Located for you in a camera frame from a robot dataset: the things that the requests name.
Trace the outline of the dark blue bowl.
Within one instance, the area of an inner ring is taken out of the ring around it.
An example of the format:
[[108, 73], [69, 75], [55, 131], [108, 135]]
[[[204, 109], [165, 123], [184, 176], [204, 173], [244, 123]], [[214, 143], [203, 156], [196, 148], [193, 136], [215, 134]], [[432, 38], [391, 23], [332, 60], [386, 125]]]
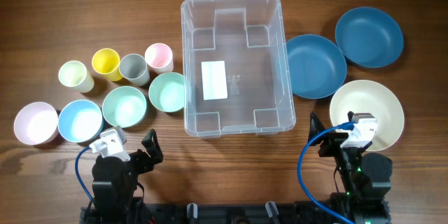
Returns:
[[303, 34], [286, 43], [292, 92], [306, 99], [334, 94], [345, 82], [347, 62], [329, 39]]
[[371, 69], [394, 63], [404, 48], [399, 24], [372, 7], [357, 7], [343, 14], [336, 24], [335, 40], [350, 62]]

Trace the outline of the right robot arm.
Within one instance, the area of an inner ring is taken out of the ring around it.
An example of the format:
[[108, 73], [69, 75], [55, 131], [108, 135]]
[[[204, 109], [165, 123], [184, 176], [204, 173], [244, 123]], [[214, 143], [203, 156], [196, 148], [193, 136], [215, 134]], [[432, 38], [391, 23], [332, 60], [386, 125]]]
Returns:
[[345, 192], [333, 192], [323, 205], [353, 223], [390, 223], [385, 195], [391, 189], [392, 160], [365, 153], [377, 131], [369, 113], [348, 112], [350, 126], [328, 133], [315, 113], [310, 114], [308, 142], [318, 145], [321, 158], [334, 158]]

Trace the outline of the pink plastic cup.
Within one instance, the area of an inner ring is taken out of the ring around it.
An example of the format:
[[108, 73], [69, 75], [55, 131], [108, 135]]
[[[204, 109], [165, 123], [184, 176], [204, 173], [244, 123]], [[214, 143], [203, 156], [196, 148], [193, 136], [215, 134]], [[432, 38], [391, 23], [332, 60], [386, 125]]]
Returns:
[[164, 43], [150, 45], [145, 51], [145, 61], [157, 74], [172, 72], [174, 70], [172, 49]]

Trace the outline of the pale pink small bowl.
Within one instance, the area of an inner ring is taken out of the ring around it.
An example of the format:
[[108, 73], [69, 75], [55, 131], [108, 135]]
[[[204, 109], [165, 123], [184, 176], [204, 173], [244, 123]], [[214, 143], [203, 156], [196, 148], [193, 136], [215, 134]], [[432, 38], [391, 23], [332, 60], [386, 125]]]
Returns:
[[13, 131], [23, 144], [46, 144], [57, 136], [58, 120], [57, 111], [53, 106], [42, 101], [33, 102], [18, 112]]

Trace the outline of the mint green bowl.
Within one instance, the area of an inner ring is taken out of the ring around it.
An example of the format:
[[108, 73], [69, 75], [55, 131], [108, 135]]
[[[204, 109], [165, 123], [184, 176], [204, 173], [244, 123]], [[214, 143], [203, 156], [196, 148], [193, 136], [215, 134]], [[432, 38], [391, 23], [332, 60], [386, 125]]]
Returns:
[[173, 113], [185, 106], [185, 78], [176, 72], [162, 73], [150, 84], [148, 96], [159, 111]]
[[146, 114], [147, 101], [144, 94], [135, 87], [122, 86], [110, 91], [102, 103], [105, 121], [112, 126], [133, 127]]

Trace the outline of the clear plastic storage container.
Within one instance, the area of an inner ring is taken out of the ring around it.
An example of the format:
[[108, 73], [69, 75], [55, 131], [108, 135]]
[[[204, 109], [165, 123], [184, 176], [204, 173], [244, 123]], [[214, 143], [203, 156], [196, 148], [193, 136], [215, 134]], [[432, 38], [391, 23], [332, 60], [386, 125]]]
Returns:
[[[181, 4], [184, 128], [192, 137], [276, 134], [296, 123], [280, 0]], [[227, 99], [204, 100], [202, 62], [224, 61]]]

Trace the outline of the cream large bowl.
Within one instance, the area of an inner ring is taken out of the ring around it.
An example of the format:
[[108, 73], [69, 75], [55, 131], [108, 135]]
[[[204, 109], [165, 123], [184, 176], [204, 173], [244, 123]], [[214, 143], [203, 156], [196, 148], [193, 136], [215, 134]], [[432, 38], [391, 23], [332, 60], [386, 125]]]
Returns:
[[370, 113], [378, 128], [369, 151], [391, 147], [403, 133], [405, 114], [398, 98], [384, 85], [372, 80], [353, 80], [344, 84], [330, 102], [332, 125], [348, 121], [348, 112]]

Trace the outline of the yellow plastic cup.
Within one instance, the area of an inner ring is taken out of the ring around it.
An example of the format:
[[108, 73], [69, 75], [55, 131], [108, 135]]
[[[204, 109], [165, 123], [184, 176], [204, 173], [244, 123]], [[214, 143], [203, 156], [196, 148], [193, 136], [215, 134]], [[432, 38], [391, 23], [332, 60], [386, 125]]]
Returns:
[[120, 56], [111, 48], [98, 50], [92, 57], [92, 68], [110, 81], [116, 82], [123, 78], [119, 66]]

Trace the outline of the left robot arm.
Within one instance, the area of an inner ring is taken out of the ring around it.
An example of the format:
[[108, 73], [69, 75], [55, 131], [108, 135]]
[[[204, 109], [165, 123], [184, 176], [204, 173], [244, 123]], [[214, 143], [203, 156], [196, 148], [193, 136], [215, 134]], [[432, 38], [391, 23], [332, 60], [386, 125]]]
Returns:
[[144, 198], [134, 196], [143, 186], [138, 182], [141, 174], [151, 172], [163, 161], [163, 154], [154, 129], [143, 138], [144, 150], [128, 153], [121, 127], [112, 127], [90, 144], [98, 153], [92, 168], [94, 205], [100, 223], [155, 223], [156, 219], [144, 204]]

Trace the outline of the light blue small bowl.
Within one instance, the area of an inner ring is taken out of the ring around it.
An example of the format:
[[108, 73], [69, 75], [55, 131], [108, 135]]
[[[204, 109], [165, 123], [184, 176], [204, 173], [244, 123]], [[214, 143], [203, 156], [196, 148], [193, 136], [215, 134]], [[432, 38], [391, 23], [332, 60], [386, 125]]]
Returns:
[[97, 137], [104, 126], [101, 109], [93, 101], [79, 99], [67, 104], [59, 115], [60, 135], [72, 143]]

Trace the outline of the cream plastic cup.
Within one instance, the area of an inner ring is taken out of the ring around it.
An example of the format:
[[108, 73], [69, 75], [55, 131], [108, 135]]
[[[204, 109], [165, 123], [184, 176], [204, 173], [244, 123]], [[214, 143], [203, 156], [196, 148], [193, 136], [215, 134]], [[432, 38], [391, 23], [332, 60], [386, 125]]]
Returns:
[[95, 82], [87, 70], [87, 67], [79, 61], [69, 61], [61, 66], [58, 79], [64, 86], [74, 89], [80, 93], [91, 91]]

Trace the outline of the grey plastic cup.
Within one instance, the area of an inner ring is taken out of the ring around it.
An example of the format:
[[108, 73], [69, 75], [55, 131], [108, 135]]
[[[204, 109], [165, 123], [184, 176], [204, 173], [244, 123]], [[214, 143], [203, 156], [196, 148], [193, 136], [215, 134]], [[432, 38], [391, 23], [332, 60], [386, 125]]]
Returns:
[[145, 59], [136, 53], [128, 54], [121, 59], [119, 72], [129, 82], [137, 86], [143, 86], [150, 80]]

